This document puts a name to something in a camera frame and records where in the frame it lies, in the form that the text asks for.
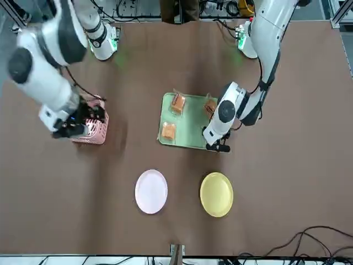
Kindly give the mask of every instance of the plate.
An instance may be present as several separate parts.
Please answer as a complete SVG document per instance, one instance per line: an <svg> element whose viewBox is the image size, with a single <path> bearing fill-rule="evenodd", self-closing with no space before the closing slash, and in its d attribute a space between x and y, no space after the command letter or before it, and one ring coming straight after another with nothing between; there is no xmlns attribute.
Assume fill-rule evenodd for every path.
<svg viewBox="0 0 353 265"><path fill-rule="evenodd" d="M146 214L155 214L167 201L168 186L164 176L155 169L141 174L135 186L138 207Z"/></svg>
<svg viewBox="0 0 353 265"><path fill-rule="evenodd" d="M201 184L200 199L208 214L225 216L233 204L233 188L229 179L218 172L208 174Z"/></svg>

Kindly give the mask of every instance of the food item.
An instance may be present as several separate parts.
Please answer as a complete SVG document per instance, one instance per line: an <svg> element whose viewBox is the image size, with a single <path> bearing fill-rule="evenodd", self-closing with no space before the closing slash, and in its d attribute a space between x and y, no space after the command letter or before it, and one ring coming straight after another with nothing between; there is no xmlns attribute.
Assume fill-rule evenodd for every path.
<svg viewBox="0 0 353 265"><path fill-rule="evenodd" d="M215 112L217 108L217 103L213 99L209 99L205 104L206 114L209 119L212 118L213 112Z"/></svg>
<svg viewBox="0 0 353 265"><path fill-rule="evenodd" d="M174 140L175 139L175 130L176 130L175 124L172 123L163 123L162 127L162 137Z"/></svg>
<svg viewBox="0 0 353 265"><path fill-rule="evenodd" d="M172 110L176 113L181 114L183 112L183 107L185 104L185 97L181 94L175 94L173 101L172 101Z"/></svg>

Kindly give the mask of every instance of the black cable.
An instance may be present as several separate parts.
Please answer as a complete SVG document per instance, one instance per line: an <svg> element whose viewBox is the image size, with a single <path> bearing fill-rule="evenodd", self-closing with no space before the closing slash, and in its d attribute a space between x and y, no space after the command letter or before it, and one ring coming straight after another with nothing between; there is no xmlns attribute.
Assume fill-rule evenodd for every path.
<svg viewBox="0 0 353 265"><path fill-rule="evenodd" d="M238 126L238 127L236 127L236 128L230 128L230 130L231 131L237 131L237 130L239 130L241 127L242 127L242 125L243 125L243 123L240 123L240 125Z"/></svg>
<svg viewBox="0 0 353 265"><path fill-rule="evenodd" d="M133 257L125 258L124 260L119 261L118 263L114 263L114 264L99 263L99 264L96 264L96 265L119 265L119 264L122 264L122 263L124 263L125 261L127 261L127 260L129 260L129 259L132 259L132 258L133 258Z"/></svg>
<svg viewBox="0 0 353 265"><path fill-rule="evenodd" d="M303 231L303 232L298 232L298 233L296 233L296 234L294 235L294 237L292 237L292 238L289 240L289 242L287 242L287 243L285 243L285 244L283 244L283 245L281 245L281 246L272 248L269 252L267 252L265 255L263 255L262 258L263 258L263 257L267 257L269 254L271 254L272 252L274 252L274 251L276 251L276 250L279 250L279 249L281 249L281 248L284 248L284 247L288 246L290 243L292 243L292 242L294 241L294 239L296 239L296 237L297 237L298 235L301 235L301 234L304 234L304 235L307 235L307 236L313 238L312 235L309 235L309 234L307 234L307 233L304 232L304 231Z"/></svg>
<svg viewBox="0 0 353 265"><path fill-rule="evenodd" d="M114 20L114 21L116 21L116 22L131 22L131 21L134 21L134 20L138 20L138 18L132 18L132 19L130 19L130 20L118 20L118 19L116 19L116 18L114 18L114 17L112 17L112 16L110 16L110 15L108 15L107 13L105 13L104 11L103 11L103 8L101 8L100 6L98 6L97 5L97 3L95 2L95 0L90 0L97 8L98 8L98 10L100 10L104 15L106 15L108 18L111 18L112 20Z"/></svg>
<svg viewBox="0 0 353 265"><path fill-rule="evenodd" d="M235 28L232 28L232 27L228 26L227 23L221 21L219 18L215 18L213 21L217 21L217 22L221 23L223 27L225 27L225 28L227 28L229 30L232 30L232 31L236 30Z"/></svg>
<svg viewBox="0 0 353 265"><path fill-rule="evenodd" d="M334 257L335 255L337 255L339 252L343 250L353 250L353 246L345 246L345 247L339 248L338 250L332 253L332 257Z"/></svg>
<svg viewBox="0 0 353 265"><path fill-rule="evenodd" d="M330 256L332 255L330 249L324 243L322 243L320 240L318 240L316 237L314 237L306 232L302 232L301 235L306 235L308 237L311 237L313 240L317 241L321 245L322 249L324 250L325 255L327 255L325 249L329 252ZM300 245L301 240L302 240L302 237L299 238L298 245Z"/></svg>
<svg viewBox="0 0 353 265"><path fill-rule="evenodd" d="M99 99L99 100L102 100L102 101L106 101L105 98L101 98L101 97L97 97L96 95L92 94L91 92L87 91L86 89L84 89L79 83L77 83L76 79L74 78L74 76L71 74L69 68L66 66L65 67L68 75L71 77L72 81L73 81L73 85L74 86L78 86L80 89L82 89L83 91L85 91L87 94L89 94L90 96L96 98L96 99Z"/></svg>
<svg viewBox="0 0 353 265"><path fill-rule="evenodd" d="M84 265L90 256L87 256L81 265Z"/></svg>
<svg viewBox="0 0 353 265"><path fill-rule="evenodd" d="M340 233L340 234L342 234L342 235L344 235L344 236L347 236L347 237L350 237L350 238L353 239L353 235L347 234L347 233L345 233L345 232L343 232L343 231L341 231L341 230L339 230L339 229L333 228L333 227L331 227L331 226L325 226L325 225L310 226L310 227L308 227L308 228L305 228L305 229L303 230L303 232L306 232L306 231L311 230L311 229L316 229L316 228L324 228L324 229L333 230L333 231L335 231L335 232L338 232L338 233ZM296 250L295 250L293 256L295 256L295 255L298 253L298 250L299 250L299 242L298 242L297 248L296 248Z"/></svg>
<svg viewBox="0 0 353 265"><path fill-rule="evenodd" d="M230 15L232 18L236 18L237 16L239 16L240 11L238 8L238 3L236 1L229 1L226 4L226 12L228 13L228 15Z"/></svg>
<svg viewBox="0 0 353 265"><path fill-rule="evenodd" d="M41 262L39 262L38 265L42 265L48 258L49 258L49 256L46 256L44 259L41 260Z"/></svg>
<svg viewBox="0 0 353 265"><path fill-rule="evenodd" d="M253 91L250 92L250 94L253 94L258 89L260 81L263 79L263 65L262 65L259 57L258 57L258 62L259 62L259 67L260 67L260 78L259 78L259 82L258 82L257 86L255 87L255 89Z"/></svg>
<svg viewBox="0 0 353 265"><path fill-rule="evenodd" d="M221 21L220 19L218 19L218 18L217 18L217 19L214 19L213 21L217 21L217 22L221 23L221 25L227 29L227 31L228 31L228 33L230 34L230 36L231 36L234 40L236 39L236 36L231 33L231 30L235 31L235 28L231 28L230 26L227 25L226 21L223 21L223 22L222 22L222 21Z"/></svg>
<svg viewBox="0 0 353 265"><path fill-rule="evenodd" d="M343 250L351 250L351 249L353 249L353 246L345 246L345 247L341 247L341 248L337 249L335 252L332 253L332 255L330 256L330 258L328 260L326 260L325 262L322 263L322 265L333 265L333 263L335 262L335 255L337 255L339 252L341 252Z"/></svg>
<svg viewBox="0 0 353 265"><path fill-rule="evenodd" d="M236 128L236 129L234 129L234 130L235 130L235 131L236 131L236 130L239 130L242 125L243 125L243 123L241 123L240 126L239 126L238 128ZM252 254L249 253L249 252L242 252L242 253L240 253L240 254L238 255L238 259L239 259L239 258L242 258L242 257L245 257L244 262L243 262L243 264L242 264L242 265L245 265L245 262L248 260L248 258L249 258L249 257L254 257L254 255L252 255Z"/></svg>

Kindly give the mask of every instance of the green light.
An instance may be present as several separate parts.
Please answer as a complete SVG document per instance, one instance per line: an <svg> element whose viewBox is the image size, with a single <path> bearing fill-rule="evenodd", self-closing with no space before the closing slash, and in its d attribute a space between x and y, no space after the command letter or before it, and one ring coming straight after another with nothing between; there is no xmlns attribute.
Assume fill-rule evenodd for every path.
<svg viewBox="0 0 353 265"><path fill-rule="evenodd" d="M243 35L241 39L238 41L238 49L242 50L244 48L246 38L247 37Z"/></svg>

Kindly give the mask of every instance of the pink plate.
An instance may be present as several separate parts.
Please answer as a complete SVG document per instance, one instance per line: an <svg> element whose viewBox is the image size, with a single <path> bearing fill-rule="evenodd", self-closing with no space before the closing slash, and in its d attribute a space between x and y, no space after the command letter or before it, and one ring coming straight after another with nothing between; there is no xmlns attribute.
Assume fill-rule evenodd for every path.
<svg viewBox="0 0 353 265"><path fill-rule="evenodd" d="M138 207L146 214L155 214L167 201L168 186L164 176L155 169L142 173L135 186Z"/></svg>

